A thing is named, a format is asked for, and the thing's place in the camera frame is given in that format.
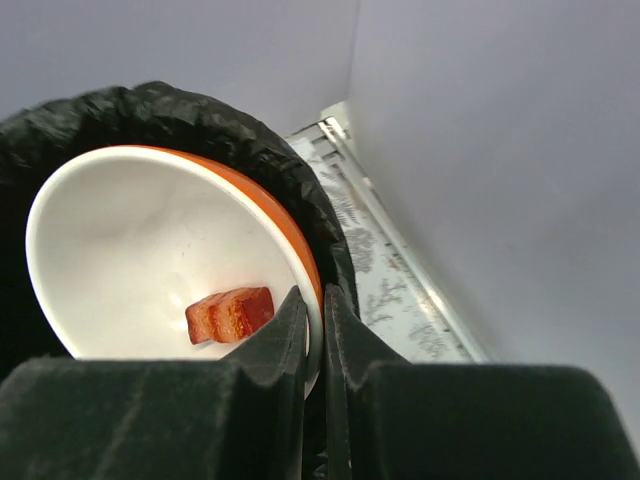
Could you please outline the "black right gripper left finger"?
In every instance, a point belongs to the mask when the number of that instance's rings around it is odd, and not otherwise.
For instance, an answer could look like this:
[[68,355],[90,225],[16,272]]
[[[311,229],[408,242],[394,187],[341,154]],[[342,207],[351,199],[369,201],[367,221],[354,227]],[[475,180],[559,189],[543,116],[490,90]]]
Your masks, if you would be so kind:
[[41,358],[1,386],[5,479],[298,479],[307,308],[218,361]]

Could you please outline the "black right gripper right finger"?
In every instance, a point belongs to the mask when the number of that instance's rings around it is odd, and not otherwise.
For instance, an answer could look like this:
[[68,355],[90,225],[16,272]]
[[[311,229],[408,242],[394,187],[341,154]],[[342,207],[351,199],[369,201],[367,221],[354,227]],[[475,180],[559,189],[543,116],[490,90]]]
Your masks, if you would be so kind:
[[601,383],[567,366],[412,364],[325,291],[332,479],[635,479]]

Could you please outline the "small white bowl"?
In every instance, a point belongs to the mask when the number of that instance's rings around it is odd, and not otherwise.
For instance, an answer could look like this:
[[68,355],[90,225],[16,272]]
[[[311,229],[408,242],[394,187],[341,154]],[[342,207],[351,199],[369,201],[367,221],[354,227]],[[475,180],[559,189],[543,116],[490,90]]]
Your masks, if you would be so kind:
[[306,305],[306,383],[317,381],[323,288],[310,246],[266,189],[218,162],[149,146],[83,153],[38,191],[28,272],[52,330],[77,359],[217,360],[230,343],[188,336],[186,309],[265,287]]

